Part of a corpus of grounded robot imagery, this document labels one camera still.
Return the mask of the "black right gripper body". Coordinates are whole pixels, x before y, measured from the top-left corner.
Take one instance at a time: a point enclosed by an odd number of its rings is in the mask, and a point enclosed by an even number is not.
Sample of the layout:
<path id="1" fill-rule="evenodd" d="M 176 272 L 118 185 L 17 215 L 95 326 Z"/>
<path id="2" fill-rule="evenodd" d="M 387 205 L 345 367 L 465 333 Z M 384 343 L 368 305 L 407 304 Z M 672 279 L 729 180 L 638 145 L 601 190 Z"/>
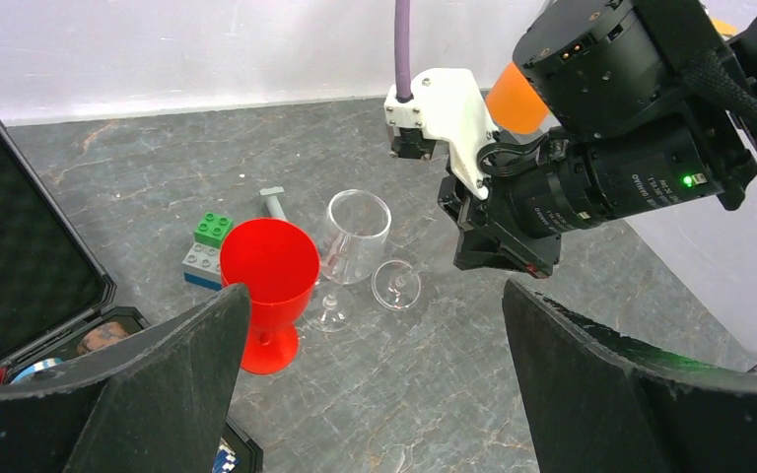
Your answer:
<path id="1" fill-rule="evenodd" d="M 555 128 L 526 144 L 504 137 L 474 155 L 484 176 L 466 189 L 443 180 L 439 204 L 455 221 L 460 270 L 550 277 L 562 236 L 701 198 L 728 211 L 744 200 L 757 164 L 736 135 L 720 141 L 682 123 L 653 123 L 585 142 Z M 480 200 L 473 190 L 486 190 Z"/>

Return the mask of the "clear wine glass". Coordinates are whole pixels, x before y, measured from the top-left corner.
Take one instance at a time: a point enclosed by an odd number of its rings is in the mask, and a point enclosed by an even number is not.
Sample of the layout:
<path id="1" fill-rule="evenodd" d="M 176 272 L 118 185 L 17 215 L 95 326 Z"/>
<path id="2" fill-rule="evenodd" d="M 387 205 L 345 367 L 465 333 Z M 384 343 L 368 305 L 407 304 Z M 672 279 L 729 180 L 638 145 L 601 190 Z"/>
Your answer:
<path id="1" fill-rule="evenodd" d="M 313 237 L 320 276 L 305 312 L 311 328 L 331 333 L 346 327 L 356 313 L 349 287 L 378 268 L 391 222 L 387 204 L 371 192 L 347 189 L 331 198 Z"/>
<path id="2" fill-rule="evenodd" d="M 422 282 L 418 270 L 409 262 L 390 259 L 383 262 L 372 276 L 371 288 L 383 307 L 401 311 L 419 301 Z"/>

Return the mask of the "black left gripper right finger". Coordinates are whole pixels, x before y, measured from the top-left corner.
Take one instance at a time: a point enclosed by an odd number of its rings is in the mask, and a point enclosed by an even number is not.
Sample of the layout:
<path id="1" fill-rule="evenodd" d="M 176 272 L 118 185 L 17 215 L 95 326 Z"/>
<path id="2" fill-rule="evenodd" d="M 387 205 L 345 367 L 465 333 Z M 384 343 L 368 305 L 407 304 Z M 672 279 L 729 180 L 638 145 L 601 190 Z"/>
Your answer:
<path id="1" fill-rule="evenodd" d="M 517 281 L 502 309 L 544 472 L 757 472 L 757 374 L 664 351 Z"/>

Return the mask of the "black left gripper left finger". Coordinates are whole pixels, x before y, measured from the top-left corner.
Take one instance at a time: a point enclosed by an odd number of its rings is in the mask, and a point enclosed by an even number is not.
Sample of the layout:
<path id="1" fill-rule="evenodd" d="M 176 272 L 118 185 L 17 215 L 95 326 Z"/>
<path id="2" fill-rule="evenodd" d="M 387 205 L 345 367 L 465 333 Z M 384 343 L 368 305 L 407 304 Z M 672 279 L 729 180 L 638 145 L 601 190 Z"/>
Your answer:
<path id="1" fill-rule="evenodd" d="M 247 472 L 229 416 L 250 297 L 231 285 L 109 347 L 0 385 L 0 472 Z"/>

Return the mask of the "red plastic wine glass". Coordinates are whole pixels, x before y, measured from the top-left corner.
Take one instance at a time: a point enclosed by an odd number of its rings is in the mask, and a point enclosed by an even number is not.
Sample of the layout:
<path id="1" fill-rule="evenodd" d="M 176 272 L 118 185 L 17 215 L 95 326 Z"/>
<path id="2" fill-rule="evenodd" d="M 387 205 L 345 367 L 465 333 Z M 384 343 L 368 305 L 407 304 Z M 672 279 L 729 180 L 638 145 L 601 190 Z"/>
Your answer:
<path id="1" fill-rule="evenodd" d="M 247 286 L 250 323 L 241 368 L 272 374 L 297 356 L 296 321 L 307 309 L 320 261 L 310 236 L 279 219 L 257 218 L 229 231 L 220 253 L 222 283 Z"/>

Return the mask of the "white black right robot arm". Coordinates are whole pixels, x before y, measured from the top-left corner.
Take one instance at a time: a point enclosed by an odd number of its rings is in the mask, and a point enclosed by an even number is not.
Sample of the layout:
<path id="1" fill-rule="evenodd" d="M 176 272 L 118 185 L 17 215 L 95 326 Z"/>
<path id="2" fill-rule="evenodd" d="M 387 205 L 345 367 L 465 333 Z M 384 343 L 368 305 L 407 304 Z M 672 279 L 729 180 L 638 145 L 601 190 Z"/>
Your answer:
<path id="1" fill-rule="evenodd" d="M 443 180 L 457 268 L 545 279 L 565 233 L 709 196 L 741 206 L 757 175 L 757 17 L 726 39 L 697 1 L 558 1 L 513 62 L 558 124 L 475 151 L 478 195 Z"/>

